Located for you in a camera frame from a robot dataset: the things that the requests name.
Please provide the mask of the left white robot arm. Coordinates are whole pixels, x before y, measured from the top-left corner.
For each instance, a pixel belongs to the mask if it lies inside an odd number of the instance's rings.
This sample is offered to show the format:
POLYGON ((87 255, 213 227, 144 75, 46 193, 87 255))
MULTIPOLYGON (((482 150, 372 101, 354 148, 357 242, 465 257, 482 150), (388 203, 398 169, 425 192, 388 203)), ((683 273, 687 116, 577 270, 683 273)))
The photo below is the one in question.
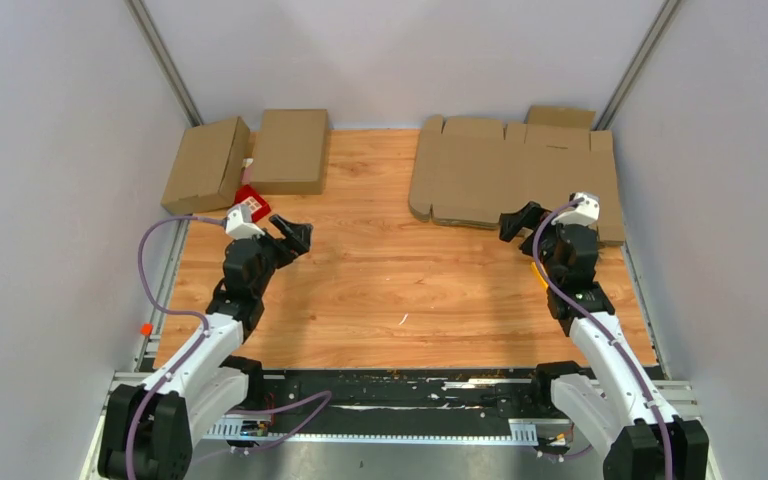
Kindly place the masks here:
POLYGON ((261 365, 234 356, 264 313, 275 272, 307 254, 313 227, 273 215, 272 235, 230 210, 214 225, 231 241, 222 277, 199 325, 160 368, 137 385, 109 394, 97 469, 105 479, 182 479, 195 447, 232 408, 258 411, 266 400, 261 365))

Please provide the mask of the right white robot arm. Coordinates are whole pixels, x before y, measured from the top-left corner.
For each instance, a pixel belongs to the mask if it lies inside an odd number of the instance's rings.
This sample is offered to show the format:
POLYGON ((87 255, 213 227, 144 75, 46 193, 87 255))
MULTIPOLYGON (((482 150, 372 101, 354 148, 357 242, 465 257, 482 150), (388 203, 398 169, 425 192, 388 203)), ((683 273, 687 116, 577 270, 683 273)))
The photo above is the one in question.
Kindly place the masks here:
POLYGON ((499 217, 504 242, 529 230, 519 248, 545 285, 551 316, 593 372, 587 377, 573 361, 537 366, 532 406, 544 417, 565 414, 598 454, 606 479, 704 479, 704 426, 684 419, 660 393, 595 279, 599 213, 599 200, 579 192, 554 211, 530 202, 499 217))

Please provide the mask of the folded cardboard box upright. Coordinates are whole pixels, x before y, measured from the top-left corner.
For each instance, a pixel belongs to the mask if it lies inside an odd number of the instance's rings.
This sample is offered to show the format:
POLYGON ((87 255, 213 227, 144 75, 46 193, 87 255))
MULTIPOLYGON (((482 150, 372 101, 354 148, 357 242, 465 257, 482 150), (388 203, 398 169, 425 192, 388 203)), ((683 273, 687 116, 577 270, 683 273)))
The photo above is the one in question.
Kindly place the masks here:
POLYGON ((249 167, 249 183, 262 195, 321 194, 329 132, 325 109, 266 110, 249 167))

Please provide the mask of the folded cardboard box far left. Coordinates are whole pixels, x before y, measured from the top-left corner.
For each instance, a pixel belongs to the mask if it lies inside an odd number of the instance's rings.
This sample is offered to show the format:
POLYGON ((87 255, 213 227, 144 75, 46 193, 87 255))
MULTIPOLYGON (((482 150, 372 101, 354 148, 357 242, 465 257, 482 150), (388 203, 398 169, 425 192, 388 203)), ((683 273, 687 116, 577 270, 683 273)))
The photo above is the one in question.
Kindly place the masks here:
POLYGON ((185 131, 161 206, 172 215, 227 208, 241 186, 250 129, 230 117, 185 131))

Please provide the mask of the yellow plastic wedge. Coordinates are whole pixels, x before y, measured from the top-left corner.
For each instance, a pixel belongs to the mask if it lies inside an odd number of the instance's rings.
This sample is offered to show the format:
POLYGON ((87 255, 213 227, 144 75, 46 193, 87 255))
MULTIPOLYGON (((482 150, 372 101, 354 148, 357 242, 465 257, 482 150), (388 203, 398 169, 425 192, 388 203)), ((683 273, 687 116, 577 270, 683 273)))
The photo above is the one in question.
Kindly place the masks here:
POLYGON ((544 276, 540 273, 540 269, 538 268, 537 263, 536 262, 532 262, 530 264, 530 269, 533 272, 533 274, 534 274, 535 278, 537 279, 537 281, 539 282, 539 284, 541 285, 541 288, 544 291, 546 291, 548 289, 548 283, 547 283, 546 279, 544 278, 544 276))

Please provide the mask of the red plastic block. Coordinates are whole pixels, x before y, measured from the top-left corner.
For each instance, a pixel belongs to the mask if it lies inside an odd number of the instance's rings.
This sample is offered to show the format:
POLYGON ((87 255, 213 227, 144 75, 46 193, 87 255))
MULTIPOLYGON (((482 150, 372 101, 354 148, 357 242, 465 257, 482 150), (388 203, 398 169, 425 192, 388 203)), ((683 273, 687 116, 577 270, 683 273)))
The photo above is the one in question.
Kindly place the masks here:
POLYGON ((234 204, 247 207, 254 223, 267 217, 272 211, 270 204, 250 184, 244 184, 237 190, 234 204))

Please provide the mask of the stack of flat cardboard sheets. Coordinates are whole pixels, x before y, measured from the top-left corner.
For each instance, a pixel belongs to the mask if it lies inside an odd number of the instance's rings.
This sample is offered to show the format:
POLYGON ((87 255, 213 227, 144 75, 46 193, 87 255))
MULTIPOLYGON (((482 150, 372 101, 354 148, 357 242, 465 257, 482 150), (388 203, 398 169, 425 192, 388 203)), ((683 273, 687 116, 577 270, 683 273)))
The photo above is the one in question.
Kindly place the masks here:
POLYGON ((535 201, 553 210, 570 194, 597 197, 605 244, 625 240, 609 130, 595 114, 533 105, 523 122, 434 115, 420 130, 408 195, 412 214, 439 225, 495 229, 503 213, 535 201))

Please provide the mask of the pink white small item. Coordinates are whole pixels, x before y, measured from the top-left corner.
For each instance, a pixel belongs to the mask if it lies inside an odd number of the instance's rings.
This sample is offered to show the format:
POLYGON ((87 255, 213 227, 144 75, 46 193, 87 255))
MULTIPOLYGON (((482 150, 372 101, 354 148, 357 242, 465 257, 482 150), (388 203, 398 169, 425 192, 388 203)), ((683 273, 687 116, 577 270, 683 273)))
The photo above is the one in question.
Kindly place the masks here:
POLYGON ((249 157, 245 158, 243 161, 243 169, 241 173, 241 184, 247 185, 250 183, 250 177, 251 177, 251 166, 254 162, 254 159, 249 157))

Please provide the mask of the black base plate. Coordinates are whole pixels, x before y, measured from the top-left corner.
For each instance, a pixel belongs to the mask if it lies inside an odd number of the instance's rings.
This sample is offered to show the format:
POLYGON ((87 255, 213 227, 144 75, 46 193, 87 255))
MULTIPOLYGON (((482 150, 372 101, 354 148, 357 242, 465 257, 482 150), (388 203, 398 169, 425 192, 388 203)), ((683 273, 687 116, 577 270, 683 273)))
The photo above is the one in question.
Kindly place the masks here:
POLYGON ((336 438, 503 437, 513 420, 558 420, 549 382, 592 369, 567 361, 513 369, 268 370, 240 410, 269 434, 336 438))

